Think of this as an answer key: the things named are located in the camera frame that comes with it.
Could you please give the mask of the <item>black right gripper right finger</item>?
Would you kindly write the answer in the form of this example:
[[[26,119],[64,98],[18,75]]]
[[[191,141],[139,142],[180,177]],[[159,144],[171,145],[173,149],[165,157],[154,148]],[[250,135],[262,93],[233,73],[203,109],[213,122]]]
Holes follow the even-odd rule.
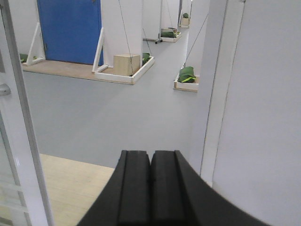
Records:
[[[264,226],[211,188],[180,151],[156,151],[151,161],[154,226]]]

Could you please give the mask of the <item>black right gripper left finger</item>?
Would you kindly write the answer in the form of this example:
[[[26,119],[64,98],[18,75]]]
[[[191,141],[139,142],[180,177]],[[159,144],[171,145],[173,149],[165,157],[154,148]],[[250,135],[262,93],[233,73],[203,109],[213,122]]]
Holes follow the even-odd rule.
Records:
[[[121,152],[105,188],[79,226],[149,226],[150,160],[145,151]]]

